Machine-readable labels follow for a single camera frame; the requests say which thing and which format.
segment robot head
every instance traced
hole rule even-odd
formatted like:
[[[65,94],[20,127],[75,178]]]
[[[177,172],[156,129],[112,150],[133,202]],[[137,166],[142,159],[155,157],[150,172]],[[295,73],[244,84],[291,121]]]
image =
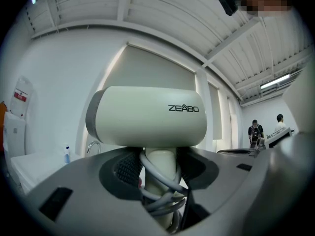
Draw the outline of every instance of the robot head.
[[[93,96],[86,127],[102,143],[174,148],[200,143],[207,131],[207,119],[195,91],[109,87]]]

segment window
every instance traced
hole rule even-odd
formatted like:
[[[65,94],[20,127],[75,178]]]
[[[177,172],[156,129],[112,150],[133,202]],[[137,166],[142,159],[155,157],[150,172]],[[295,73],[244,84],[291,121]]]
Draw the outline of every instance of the window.
[[[156,54],[128,46],[109,74],[105,87],[133,86],[195,91],[195,74]]]
[[[228,106],[231,117],[231,148],[238,148],[238,123],[237,116],[235,114],[235,107],[233,107],[231,99],[228,99]]]
[[[222,122],[221,110],[219,102],[218,89],[209,84],[211,105],[212,105],[212,119],[213,119],[213,140],[222,139]]]

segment red sign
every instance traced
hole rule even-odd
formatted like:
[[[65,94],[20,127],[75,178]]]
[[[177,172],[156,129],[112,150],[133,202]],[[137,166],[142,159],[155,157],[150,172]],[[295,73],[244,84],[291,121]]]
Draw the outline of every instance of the red sign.
[[[19,95],[17,92],[14,93],[14,97],[21,101],[26,102],[26,97]]]

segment man in white shirt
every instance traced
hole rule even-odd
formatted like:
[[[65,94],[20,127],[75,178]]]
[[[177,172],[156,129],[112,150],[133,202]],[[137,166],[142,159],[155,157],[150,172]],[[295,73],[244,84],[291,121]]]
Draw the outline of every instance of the man in white shirt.
[[[277,121],[278,121],[278,124],[275,128],[275,132],[277,132],[279,129],[286,128],[286,125],[284,124],[284,116],[282,114],[279,114],[277,116]]]

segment faucet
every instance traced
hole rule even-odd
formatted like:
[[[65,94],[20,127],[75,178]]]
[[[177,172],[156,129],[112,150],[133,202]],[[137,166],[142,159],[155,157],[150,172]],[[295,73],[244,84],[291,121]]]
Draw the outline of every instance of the faucet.
[[[93,146],[94,144],[97,144],[97,145],[98,145],[98,153],[97,153],[97,154],[100,154],[100,143],[99,143],[98,141],[93,141],[93,142],[91,142],[91,143],[89,144],[88,150],[87,150],[87,154],[89,154],[89,152],[90,152],[90,150],[91,150],[91,148],[92,148],[92,146]]]

